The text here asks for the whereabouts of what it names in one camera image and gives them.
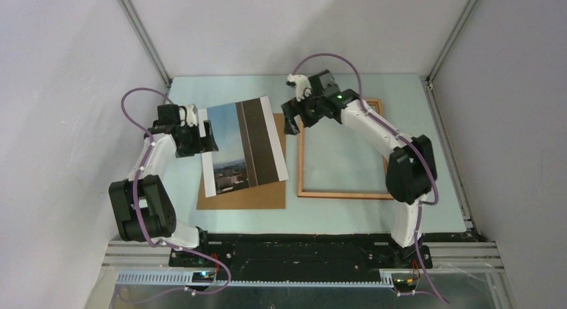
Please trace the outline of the landscape photo print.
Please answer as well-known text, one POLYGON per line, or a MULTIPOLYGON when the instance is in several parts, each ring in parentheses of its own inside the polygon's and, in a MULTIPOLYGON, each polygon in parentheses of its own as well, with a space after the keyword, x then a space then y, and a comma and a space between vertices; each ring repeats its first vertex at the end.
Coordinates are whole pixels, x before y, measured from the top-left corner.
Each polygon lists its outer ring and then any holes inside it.
POLYGON ((202 108, 210 120, 218 152, 210 152, 213 172, 205 178, 205 196, 288 180, 285 154, 271 102, 262 96, 202 108))

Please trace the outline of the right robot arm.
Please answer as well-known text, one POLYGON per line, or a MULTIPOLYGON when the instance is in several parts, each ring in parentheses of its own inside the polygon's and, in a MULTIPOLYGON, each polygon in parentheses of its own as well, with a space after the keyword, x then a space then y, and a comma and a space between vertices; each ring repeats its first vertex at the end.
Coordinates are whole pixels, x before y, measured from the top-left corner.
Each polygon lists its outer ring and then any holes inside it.
POLYGON ((412 245, 421 237, 421 213, 429 192, 439 198, 437 168, 431 140, 421 135, 409 136, 374 111, 360 92, 341 90, 332 73, 324 70, 312 76, 290 74, 286 84, 295 96, 281 105, 286 135, 297 135, 300 127, 315 125, 322 118, 362 135, 387 158, 385 184, 399 202, 394 229, 390 236, 396 243, 389 249, 393 265, 405 268, 416 258, 412 245))

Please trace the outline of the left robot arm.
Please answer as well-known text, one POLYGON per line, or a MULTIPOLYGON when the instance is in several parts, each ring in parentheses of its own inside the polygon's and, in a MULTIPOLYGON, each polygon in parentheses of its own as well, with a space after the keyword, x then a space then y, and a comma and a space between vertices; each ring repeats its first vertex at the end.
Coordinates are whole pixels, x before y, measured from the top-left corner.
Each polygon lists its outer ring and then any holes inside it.
POLYGON ((164 104, 144 131, 144 146, 128 177, 109 186, 118 232, 124 241, 186 248, 194 266, 204 266, 211 248, 200 241, 201 230, 181 223, 162 177, 175 159, 219 150, 211 122, 199 117, 195 105, 164 104))

